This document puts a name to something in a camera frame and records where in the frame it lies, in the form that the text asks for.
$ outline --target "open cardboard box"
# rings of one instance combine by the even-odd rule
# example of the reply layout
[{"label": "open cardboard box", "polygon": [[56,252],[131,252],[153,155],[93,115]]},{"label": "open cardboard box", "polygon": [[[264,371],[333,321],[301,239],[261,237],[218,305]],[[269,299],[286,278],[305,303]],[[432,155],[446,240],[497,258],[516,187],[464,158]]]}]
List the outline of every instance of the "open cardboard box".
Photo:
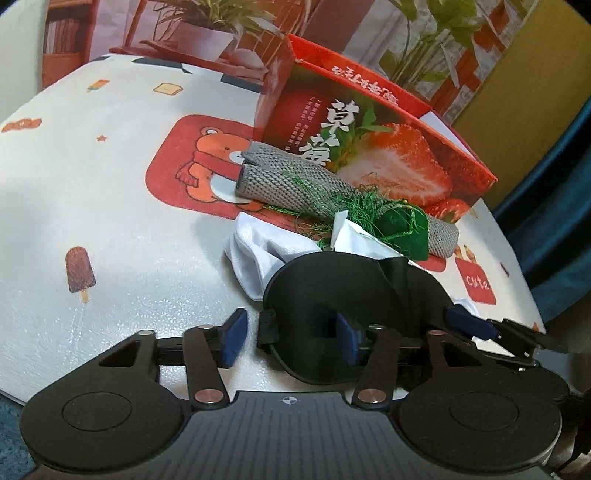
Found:
[{"label": "open cardboard box", "polygon": [[287,35],[265,79],[255,136],[456,221],[495,176],[431,107],[355,62]]}]

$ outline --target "white flower pot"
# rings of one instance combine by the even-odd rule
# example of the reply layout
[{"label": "white flower pot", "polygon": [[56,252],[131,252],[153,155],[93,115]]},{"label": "white flower pot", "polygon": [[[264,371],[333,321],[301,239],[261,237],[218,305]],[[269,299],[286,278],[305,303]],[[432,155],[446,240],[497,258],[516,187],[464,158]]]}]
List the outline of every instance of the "white flower pot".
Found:
[{"label": "white flower pot", "polygon": [[202,60],[216,61],[234,35],[180,22],[175,34],[177,50]]}]

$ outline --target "white tablecloth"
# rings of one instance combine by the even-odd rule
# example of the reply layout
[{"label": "white tablecloth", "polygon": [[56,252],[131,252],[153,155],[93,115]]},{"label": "white tablecloth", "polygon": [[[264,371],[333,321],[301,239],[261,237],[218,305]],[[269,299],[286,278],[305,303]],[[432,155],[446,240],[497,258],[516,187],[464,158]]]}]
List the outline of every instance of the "white tablecloth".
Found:
[{"label": "white tablecloth", "polygon": [[[202,323],[221,325],[241,306],[249,334],[236,365],[222,371],[230,394],[315,389],[255,351],[258,305],[223,257],[232,221],[168,205],[146,186],[148,166],[179,119],[252,125],[259,94],[217,72],[135,58],[89,63],[0,124],[0,391],[25,402],[138,330],[179,336]],[[459,244],[496,297],[496,305],[478,304],[481,315],[542,326],[486,206],[479,202],[458,227]],[[66,279],[65,254],[78,245],[96,277],[87,303]],[[467,296],[454,258],[435,276],[451,296]],[[166,367],[161,381],[186,395],[184,368]]]}]

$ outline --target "rolled gray mesh mat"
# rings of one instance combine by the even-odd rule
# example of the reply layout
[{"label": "rolled gray mesh mat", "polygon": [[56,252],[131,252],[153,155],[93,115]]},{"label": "rolled gray mesh mat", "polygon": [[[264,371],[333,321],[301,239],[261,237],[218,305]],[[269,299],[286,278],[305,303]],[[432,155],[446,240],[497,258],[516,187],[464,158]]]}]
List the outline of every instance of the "rolled gray mesh mat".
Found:
[{"label": "rolled gray mesh mat", "polygon": [[441,258],[449,258],[457,245],[460,232],[457,226],[427,215],[429,223],[429,253]]},{"label": "rolled gray mesh mat", "polygon": [[245,164],[267,168],[268,170],[284,171],[303,179],[333,185],[343,193],[354,193],[356,191],[352,185],[341,180],[326,168],[265,143],[252,142],[249,149],[242,152],[242,156]]},{"label": "rolled gray mesh mat", "polygon": [[332,200],[341,188],[278,170],[245,164],[236,182],[236,194],[320,219],[332,219],[340,209]]}]

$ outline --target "metal screw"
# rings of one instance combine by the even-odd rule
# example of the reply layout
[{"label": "metal screw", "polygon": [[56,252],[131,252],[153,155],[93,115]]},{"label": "metal screw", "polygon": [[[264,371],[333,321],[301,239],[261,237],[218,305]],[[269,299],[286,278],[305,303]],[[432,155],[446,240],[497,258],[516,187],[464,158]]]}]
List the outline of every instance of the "metal screw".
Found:
[{"label": "metal screw", "polygon": [[386,400],[386,392],[377,388],[366,388],[357,394],[357,398],[364,403],[382,403]]},{"label": "metal screw", "polygon": [[223,400],[223,393],[215,388],[204,388],[195,393],[195,400],[201,403],[213,404]]}]

